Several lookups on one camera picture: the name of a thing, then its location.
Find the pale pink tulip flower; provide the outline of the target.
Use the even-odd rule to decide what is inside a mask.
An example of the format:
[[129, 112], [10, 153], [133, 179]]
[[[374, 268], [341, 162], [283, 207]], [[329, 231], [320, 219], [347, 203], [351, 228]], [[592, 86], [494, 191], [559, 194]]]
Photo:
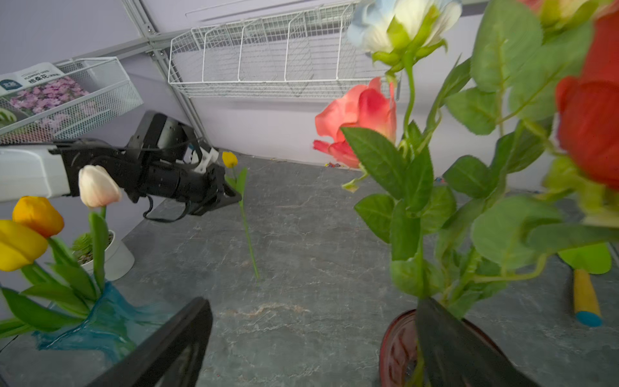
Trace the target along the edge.
[[86, 165], [78, 174], [78, 188], [82, 202], [91, 210], [90, 235], [93, 245], [93, 275], [98, 288], [105, 290], [105, 250], [109, 230], [106, 208], [122, 199], [119, 186], [110, 174], [99, 165]]

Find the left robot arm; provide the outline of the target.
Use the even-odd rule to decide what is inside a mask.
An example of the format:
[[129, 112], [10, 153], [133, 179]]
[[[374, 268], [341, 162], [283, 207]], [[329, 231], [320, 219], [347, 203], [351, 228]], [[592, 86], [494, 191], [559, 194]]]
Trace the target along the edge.
[[226, 181], [216, 150], [205, 146], [196, 140], [167, 148], [119, 148], [98, 140], [4, 144], [1, 200], [77, 197], [79, 171], [93, 165], [106, 169], [134, 203], [169, 198], [184, 204], [183, 216], [201, 216], [242, 199]]

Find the white rose flower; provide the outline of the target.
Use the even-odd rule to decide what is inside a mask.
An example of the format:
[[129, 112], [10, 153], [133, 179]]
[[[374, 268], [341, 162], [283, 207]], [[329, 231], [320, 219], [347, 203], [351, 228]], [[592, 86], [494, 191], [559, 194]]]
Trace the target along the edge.
[[372, 61], [388, 66], [385, 77], [404, 71], [409, 84], [405, 125], [415, 103], [414, 66], [439, 48], [447, 48], [443, 34], [463, 12], [460, 1], [362, 1], [356, 5], [347, 38]]

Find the dark red glass vase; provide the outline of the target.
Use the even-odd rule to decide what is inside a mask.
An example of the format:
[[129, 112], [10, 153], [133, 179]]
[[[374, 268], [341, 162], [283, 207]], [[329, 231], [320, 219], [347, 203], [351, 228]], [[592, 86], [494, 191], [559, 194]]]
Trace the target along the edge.
[[[385, 333], [380, 348], [380, 380], [383, 386], [420, 386], [419, 377], [428, 372], [416, 328], [417, 310], [408, 311], [396, 318]], [[496, 344], [476, 325], [467, 319], [461, 322], [488, 346], [506, 357]]]

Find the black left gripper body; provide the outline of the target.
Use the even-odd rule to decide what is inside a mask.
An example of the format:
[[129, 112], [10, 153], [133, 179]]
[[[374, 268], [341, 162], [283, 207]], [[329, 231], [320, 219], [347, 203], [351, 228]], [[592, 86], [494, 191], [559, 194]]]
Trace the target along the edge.
[[185, 204], [180, 217], [202, 216], [224, 206], [239, 203], [241, 193], [225, 179], [225, 169], [218, 164], [198, 173], [170, 164], [154, 164], [148, 168], [145, 180], [140, 185], [140, 195], [149, 201], [143, 217], [150, 217], [154, 208], [153, 196], [174, 199]]

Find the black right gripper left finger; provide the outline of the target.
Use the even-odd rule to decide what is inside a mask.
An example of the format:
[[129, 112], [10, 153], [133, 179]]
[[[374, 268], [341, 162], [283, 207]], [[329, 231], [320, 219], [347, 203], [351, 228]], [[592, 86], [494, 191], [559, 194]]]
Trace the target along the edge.
[[91, 386], [195, 386], [213, 327], [208, 300], [194, 298]]

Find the small pink rose flower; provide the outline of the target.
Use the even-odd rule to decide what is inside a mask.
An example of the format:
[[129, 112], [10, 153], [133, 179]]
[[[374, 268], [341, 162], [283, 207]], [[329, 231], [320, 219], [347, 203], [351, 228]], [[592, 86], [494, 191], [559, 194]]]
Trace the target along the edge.
[[368, 85], [356, 85], [342, 98], [336, 99], [315, 117], [317, 134], [332, 138], [328, 143], [316, 140], [313, 148], [332, 156], [338, 163], [353, 169], [362, 169], [352, 148], [345, 140], [343, 127], [362, 127], [377, 132], [391, 143], [396, 140], [397, 105], [395, 85], [388, 84], [389, 96], [381, 92], [381, 78], [375, 77]]

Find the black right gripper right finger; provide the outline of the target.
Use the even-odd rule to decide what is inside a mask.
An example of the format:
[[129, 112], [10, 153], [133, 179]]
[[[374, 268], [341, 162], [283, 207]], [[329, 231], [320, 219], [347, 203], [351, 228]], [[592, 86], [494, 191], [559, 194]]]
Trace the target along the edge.
[[416, 328], [433, 386], [535, 386], [433, 298], [418, 302]]

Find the orange tulip flower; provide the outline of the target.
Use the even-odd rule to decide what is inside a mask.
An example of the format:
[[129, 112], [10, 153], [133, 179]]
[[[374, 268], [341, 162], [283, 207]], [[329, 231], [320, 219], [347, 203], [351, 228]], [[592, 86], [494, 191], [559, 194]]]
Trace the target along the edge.
[[22, 197], [14, 207], [12, 220], [46, 239], [58, 235], [64, 229], [63, 217], [47, 198]]

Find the red rose flower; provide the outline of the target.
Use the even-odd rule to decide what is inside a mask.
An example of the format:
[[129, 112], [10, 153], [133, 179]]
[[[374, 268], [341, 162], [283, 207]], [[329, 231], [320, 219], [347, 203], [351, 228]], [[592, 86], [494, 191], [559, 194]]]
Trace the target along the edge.
[[545, 200], [575, 194], [584, 222], [618, 226], [618, 3], [575, 30], [553, 37], [544, 59], [559, 66], [553, 106], [561, 153], [543, 181]]

